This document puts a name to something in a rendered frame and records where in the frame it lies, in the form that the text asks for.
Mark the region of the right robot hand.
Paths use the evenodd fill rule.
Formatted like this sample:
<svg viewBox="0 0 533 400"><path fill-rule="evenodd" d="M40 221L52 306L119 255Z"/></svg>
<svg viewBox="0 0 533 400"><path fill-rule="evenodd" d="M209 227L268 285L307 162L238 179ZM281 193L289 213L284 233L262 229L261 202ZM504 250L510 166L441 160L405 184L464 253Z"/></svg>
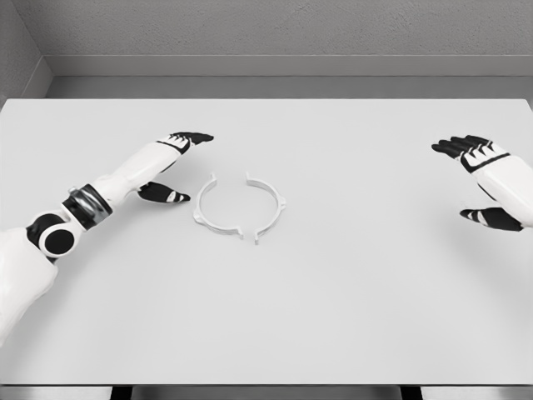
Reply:
<svg viewBox="0 0 533 400"><path fill-rule="evenodd" d="M473 135L442 139L431 145L454 159L476 180L497 207L464 209L460 215L498 230L533 228L533 167L495 142Z"/></svg>

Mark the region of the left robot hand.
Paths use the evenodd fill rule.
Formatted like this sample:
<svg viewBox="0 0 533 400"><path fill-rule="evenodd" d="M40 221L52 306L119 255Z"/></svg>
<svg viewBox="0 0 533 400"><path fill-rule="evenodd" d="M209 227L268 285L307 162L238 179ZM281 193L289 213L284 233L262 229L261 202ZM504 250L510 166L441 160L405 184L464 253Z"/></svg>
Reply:
<svg viewBox="0 0 533 400"><path fill-rule="evenodd" d="M153 203L188 202L189 195L153 182L153 178L169 169L191 148L213 139L212 135L200 132L171 133L144 146L121 165L117 174L126 179L128 188L137 192L141 199Z"/></svg>

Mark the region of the white pipe clamp half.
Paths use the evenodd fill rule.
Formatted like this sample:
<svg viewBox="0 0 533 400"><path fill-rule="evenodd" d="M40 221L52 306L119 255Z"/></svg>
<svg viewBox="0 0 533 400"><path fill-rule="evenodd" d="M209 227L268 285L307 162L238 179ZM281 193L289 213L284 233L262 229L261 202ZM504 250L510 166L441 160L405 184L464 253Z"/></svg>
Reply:
<svg viewBox="0 0 533 400"><path fill-rule="evenodd" d="M246 184L255 188L260 188L268 192L275 200L276 211L271 218L271 221L264 227L260 227L254 231L254 243L258 245L261 237L269 233L278 223L282 212L286 209L286 199L277 191L277 189L270 183L259 178L251 177L249 172L246 172Z"/></svg>
<svg viewBox="0 0 533 400"><path fill-rule="evenodd" d="M199 225L209 229L210 231L221 234L221 235L233 235L237 236L239 239L244 239L244 234L242 229L239 226L235 227L223 227L219 224L216 224L210 221L202 210L202 200L205 195L212 190L217 185L217 177L212 172L207 180L207 182L202 186L200 191L197 194L195 201L195 209L193 211L193 219Z"/></svg>

